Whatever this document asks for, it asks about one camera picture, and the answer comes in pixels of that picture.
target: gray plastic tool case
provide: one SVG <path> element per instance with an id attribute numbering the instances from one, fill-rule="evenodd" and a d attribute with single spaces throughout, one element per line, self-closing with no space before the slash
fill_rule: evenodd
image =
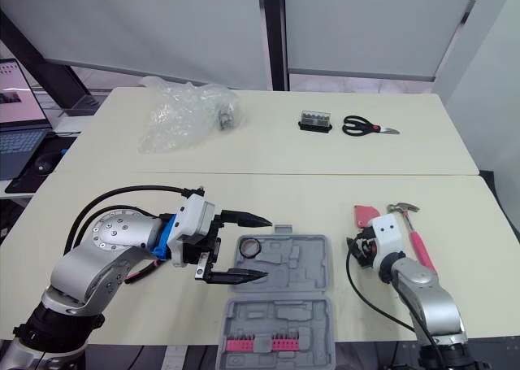
<path id="1" fill-rule="evenodd" d="M 262 245 L 254 259 L 239 252 L 243 238 Z M 290 225 L 275 234 L 243 236 L 237 242 L 235 268 L 265 272 L 265 278 L 234 286 L 239 295 L 228 301 L 217 370 L 309 369 L 336 367 L 332 303 L 328 285 L 329 245 L 323 235 L 292 234 Z M 272 351 L 275 334 L 299 335 L 300 350 Z M 254 335 L 253 352 L 227 352 L 228 337 Z"/>

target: white table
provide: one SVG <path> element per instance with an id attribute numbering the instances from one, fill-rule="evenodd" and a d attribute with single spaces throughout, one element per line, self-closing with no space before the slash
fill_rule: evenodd
<path id="1" fill-rule="evenodd" d="M 57 167 L 58 172 L 199 172 L 370 175 L 476 175 L 477 167 L 432 94 L 325 94 L 236 91 L 245 122 L 170 154 L 138 152 L 157 97 L 115 89 Z M 329 133 L 301 131 L 301 111 L 331 113 Z M 346 115 L 400 135 L 351 137 Z"/>
<path id="2" fill-rule="evenodd" d="M 55 133 L 76 133 L 81 132 L 83 128 L 92 119 L 91 116 L 68 116 L 64 114 L 61 117 L 49 117 Z M 0 181 L 0 199 L 12 199 L 19 205 L 26 207 L 28 199 L 34 196 L 34 193 L 6 193 L 6 187 L 11 183 L 12 179 Z"/>
<path id="3" fill-rule="evenodd" d="M 0 338 L 25 322 L 49 282 L 77 213 L 97 195 L 125 185 L 206 187 L 217 209 L 250 211 L 294 233 L 325 234 L 331 243 L 332 275 L 327 295 L 335 308 L 335 337 L 343 341 L 414 339 L 410 332 L 375 314 L 349 287 L 345 236 L 357 231 L 353 205 L 384 211 L 406 201 L 421 211 L 412 220 L 422 234 L 442 286 L 455 298 L 469 337 L 518 334 L 520 325 L 520 247 L 494 197 L 477 176 L 307 176 L 166 173 L 105 173 L 74 176 L 55 172 L 38 190 L 0 247 Z M 153 213 L 175 212 L 177 194 L 137 192 L 107 201 L 135 204 Z M 216 268 L 231 267 L 236 239 L 272 229 L 228 224 Z M 414 257 L 407 238 L 405 251 Z M 359 289 L 385 311 L 410 322 L 389 285 L 370 270 L 352 264 Z M 216 344 L 226 286 L 193 279 L 194 266 L 162 266 L 135 285 L 124 285 L 104 312 L 106 323 L 92 343 Z"/>

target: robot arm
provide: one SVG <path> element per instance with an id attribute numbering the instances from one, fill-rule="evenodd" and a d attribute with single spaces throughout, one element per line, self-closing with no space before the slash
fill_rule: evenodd
<path id="1" fill-rule="evenodd" d="M 102 312 L 144 259 L 171 259 L 174 267 L 196 264 L 195 279 L 207 283 L 235 285 L 264 277 L 265 272 L 254 270 L 212 268 L 219 254 L 218 231 L 225 222 L 249 227 L 271 222 L 240 211 L 214 211 L 215 205 L 199 194 L 190 195 L 175 215 L 157 218 L 133 209 L 108 211 L 58 261 L 40 304 L 26 324 L 15 328 L 0 370 L 75 368 L 87 338 L 104 322 Z"/>
<path id="2" fill-rule="evenodd" d="M 370 224 L 355 240 L 348 240 L 349 252 L 363 268 L 372 267 L 381 281 L 391 283 L 409 308 L 422 347 L 419 364 L 431 370 L 488 368 L 471 357 L 457 305 L 440 286 L 436 272 L 407 258 L 402 251 L 395 217 L 382 215 Z"/>

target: claw hammer head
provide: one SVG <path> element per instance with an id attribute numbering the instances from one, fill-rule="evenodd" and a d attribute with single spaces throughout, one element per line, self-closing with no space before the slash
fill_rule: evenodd
<path id="1" fill-rule="evenodd" d="M 411 203 L 399 202 L 395 204 L 390 204 L 387 206 L 387 212 L 392 213 L 394 211 L 399 211 L 401 214 L 407 214 L 408 211 L 417 212 L 419 208 Z"/>

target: plastic bag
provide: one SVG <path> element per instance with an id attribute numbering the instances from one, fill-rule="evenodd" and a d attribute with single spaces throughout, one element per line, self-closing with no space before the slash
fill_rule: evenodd
<path id="1" fill-rule="evenodd" d="M 228 131 L 241 121 L 238 97 L 220 85 L 195 87 L 147 76 L 141 84 L 155 91 L 154 108 L 141 139 L 141 153 L 167 153 L 193 145 L 214 130 Z"/>

